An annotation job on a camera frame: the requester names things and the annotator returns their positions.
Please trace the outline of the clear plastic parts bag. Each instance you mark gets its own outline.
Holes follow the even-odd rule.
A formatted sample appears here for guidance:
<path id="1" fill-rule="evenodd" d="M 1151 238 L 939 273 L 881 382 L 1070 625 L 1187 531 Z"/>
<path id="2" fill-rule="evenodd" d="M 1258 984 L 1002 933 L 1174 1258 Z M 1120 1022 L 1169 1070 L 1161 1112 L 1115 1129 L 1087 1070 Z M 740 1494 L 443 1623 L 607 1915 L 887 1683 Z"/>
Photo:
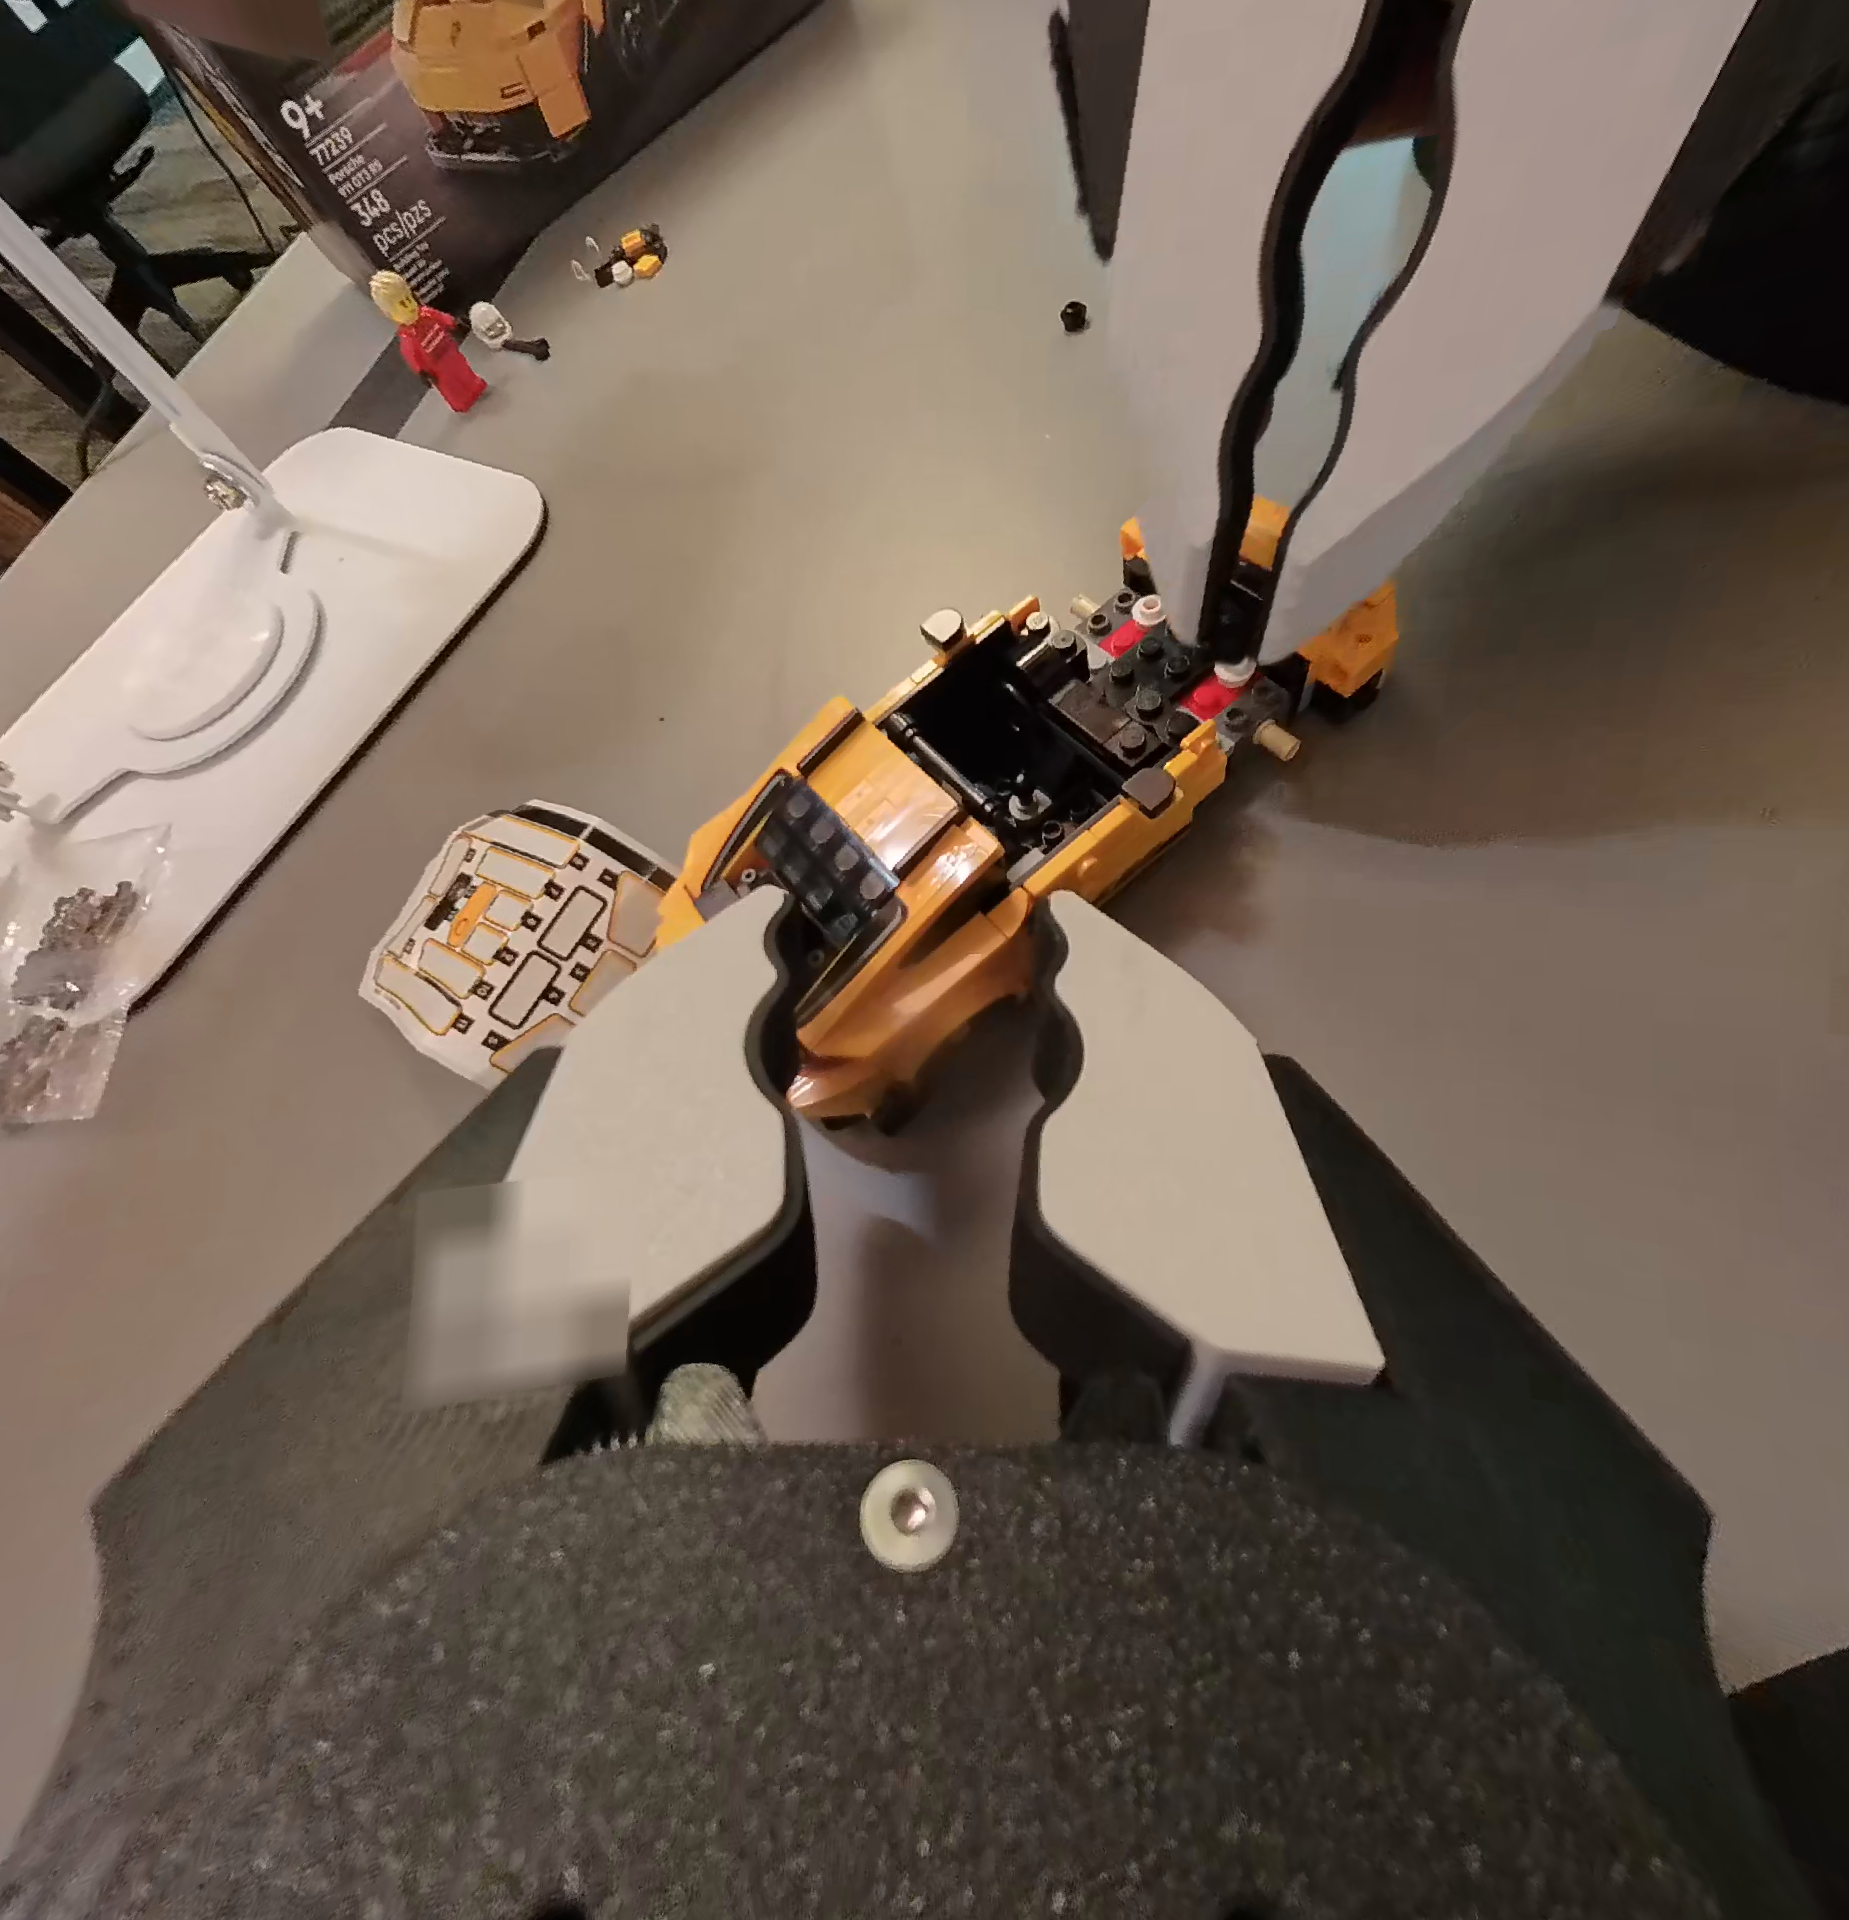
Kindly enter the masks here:
<path id="1" fill-rule="evenodd" d="M 0 852 L 0 1132 L 89 1122 L 148 984 L 170 828 L 22 828 Z"/>

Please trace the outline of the red lego minifigure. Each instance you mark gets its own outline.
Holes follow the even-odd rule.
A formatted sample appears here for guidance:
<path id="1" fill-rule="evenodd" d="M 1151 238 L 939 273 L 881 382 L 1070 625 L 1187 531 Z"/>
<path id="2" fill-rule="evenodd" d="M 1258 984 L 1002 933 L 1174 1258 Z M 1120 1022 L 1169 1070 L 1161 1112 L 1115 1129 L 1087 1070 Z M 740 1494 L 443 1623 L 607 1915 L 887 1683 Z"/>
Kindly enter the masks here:
<path id="1" fill-rule="evenodd" d="M 385 322 L 392 325 L 409 372 L 443 397 L 452 412 L 470 414 L 490 392 L 490 386 L 464 358 L 461 325 L 443 308 L 426 304 L 405 276 L 396 272 L 372 273 L 368 294 Z"/>

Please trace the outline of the white book stand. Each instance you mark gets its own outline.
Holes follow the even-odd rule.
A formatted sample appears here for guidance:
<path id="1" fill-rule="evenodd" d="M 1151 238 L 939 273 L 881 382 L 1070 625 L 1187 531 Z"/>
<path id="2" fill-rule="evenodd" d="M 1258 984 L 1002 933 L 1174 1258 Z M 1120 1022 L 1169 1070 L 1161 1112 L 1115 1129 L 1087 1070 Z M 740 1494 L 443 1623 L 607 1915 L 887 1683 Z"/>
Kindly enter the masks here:
<path id="1" fill-rule="evenodd" d="M 517 472 L 328 425 L 259 464 L 0 197 L 0 262 L 166 422 L 219 515 L 0 733 L 0 863 L 162 828 L 155 995 L 517 577 Z"/>

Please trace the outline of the black office chair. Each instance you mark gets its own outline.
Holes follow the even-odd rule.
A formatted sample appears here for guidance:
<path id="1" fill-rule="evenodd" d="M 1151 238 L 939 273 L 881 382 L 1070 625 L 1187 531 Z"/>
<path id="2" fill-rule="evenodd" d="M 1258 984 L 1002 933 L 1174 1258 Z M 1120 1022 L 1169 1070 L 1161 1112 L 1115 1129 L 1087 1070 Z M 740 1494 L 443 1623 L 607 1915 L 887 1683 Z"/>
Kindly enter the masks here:
<path id="1" fill-rule="evenodd" d="M 268 242 L 259 251 L 151 251 L 121 228 L 116 201 L 152 164 L 138 144 L 151 123 L 151 96 L 116 62 L 71 81 L 54 106 L 25 106 L 0 90 L 0 198 L 51 249 L 78 238 L 98 248 L 113 268 L 104 306 L 130 333 L 152 310 L 201 342 L 204 331 L 181 289 L 219 280 L 246 295 L 277 254 Z"/>

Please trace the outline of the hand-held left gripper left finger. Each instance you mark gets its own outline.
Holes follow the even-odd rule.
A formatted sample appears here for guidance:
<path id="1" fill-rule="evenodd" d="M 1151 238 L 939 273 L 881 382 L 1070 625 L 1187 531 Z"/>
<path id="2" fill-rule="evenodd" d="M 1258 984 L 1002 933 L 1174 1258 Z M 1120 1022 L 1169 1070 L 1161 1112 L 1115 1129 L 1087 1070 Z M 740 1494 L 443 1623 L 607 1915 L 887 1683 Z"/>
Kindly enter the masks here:
<path id="1" fill-rule="evenodd" d="M 542 1459 L 640 1443 L 690 1365 L 742 1390 L 811 1321 L 816 1235 L 789 1092 L 801 919 L 782 887 L 657 951 L 565 1041 L 504 1183 L 507 1306 L 568 1399 Z"/>

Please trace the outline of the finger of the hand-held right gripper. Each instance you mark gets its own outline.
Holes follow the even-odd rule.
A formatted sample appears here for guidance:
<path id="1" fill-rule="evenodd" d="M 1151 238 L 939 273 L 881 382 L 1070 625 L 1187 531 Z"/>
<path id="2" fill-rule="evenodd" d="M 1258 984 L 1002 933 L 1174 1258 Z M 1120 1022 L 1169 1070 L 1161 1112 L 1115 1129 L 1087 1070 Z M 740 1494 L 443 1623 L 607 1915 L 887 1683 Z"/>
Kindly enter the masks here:
<path id="1" fill-rule="evenodd" d="M 1344 366 L 1259 634 L 1280 660 L 1380 587 L 1609 325 L 1620 268 L 1748 3 L 1466 5 L 1439 69 L 1444 175 Z"/>
<path id="2" fill-rule="evenodd" d="M 1136 513 L 1165 613 L 1209 651 L 1259 648 L 1238 588 L 1253 467 L 1301 338 L 1301 234 L 1382 89 L 1373 3 L 1153 3 L 1108 266 Z"/>

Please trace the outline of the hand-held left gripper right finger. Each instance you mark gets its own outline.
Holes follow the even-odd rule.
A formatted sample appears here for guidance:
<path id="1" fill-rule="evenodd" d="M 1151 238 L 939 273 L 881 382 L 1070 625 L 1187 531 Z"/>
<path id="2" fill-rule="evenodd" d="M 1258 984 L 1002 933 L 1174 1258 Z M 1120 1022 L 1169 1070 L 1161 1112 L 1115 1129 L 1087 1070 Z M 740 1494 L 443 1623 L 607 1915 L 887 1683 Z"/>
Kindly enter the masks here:
<path id="1" fill-rule="evenodd" d="M 1010 1313 L 1060 1379 L 1138 1377 L 1198 1446 L 1243 1379 L 1370 1387 L 1384 1355 L 1273 1070 L 1203 982 L 1079 894 L 1033 913 Z"/>

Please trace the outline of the white sticker sheet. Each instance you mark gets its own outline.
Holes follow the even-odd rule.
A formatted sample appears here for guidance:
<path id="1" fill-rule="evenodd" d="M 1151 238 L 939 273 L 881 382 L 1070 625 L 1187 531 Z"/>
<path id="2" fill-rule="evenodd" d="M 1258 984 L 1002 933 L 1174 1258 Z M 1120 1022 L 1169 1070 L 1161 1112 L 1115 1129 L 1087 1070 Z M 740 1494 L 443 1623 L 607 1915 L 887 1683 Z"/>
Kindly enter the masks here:
<path id="1" fill-rule="evenodd" d="M 607 821 L 528 801 L 427 863 L 362 973 L 362 1001 L 432 1063 L 490 1091 L 657 950 L 671 866 Z"/>

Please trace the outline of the yellow lego car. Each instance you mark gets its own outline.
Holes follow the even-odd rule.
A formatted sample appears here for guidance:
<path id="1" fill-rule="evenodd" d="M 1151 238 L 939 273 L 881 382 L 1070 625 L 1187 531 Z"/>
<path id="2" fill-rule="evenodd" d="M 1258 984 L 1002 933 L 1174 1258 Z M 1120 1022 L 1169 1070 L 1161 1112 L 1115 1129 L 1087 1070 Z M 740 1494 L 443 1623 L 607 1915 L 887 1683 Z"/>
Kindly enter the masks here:
<path id="1" fill-rule="evenodd" d="M 878 702 L 826 702 L 690 839 L 661 946 L 756 889 L 783 889 L 800 909 L 790 1103 L 804 1120 L 895 1129 L 934 1063 L 1031 993 L 1033 909 L 1054 894 L 1108 906 L 1185 839 L 1236 753 L 1289 763 L 1304 713 L 1346 720 L 1377 702 L 1398 646 L 1392 582 L 1256 666 L 1169 758 L 1108 767 L 1060 726 L 1049 693 L 1098 611 L 1172 627 L 1133 517 L 1120 553 L 1120 587 L 1068 614 L 1035 597 L 976 624 L 932 614 L 930 660 Z"/>

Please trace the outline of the black lego set box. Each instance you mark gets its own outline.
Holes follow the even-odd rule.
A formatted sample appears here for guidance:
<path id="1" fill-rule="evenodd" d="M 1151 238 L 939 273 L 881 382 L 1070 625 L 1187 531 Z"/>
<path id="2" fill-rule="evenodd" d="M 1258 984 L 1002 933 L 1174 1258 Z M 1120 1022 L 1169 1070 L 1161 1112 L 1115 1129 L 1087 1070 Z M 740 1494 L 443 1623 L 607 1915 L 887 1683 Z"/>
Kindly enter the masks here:
<path id="1" fill-rule="evenodd" d="M 357 282 L 492 295 L 537 237 L 815 3 L 126 5 Z"/>

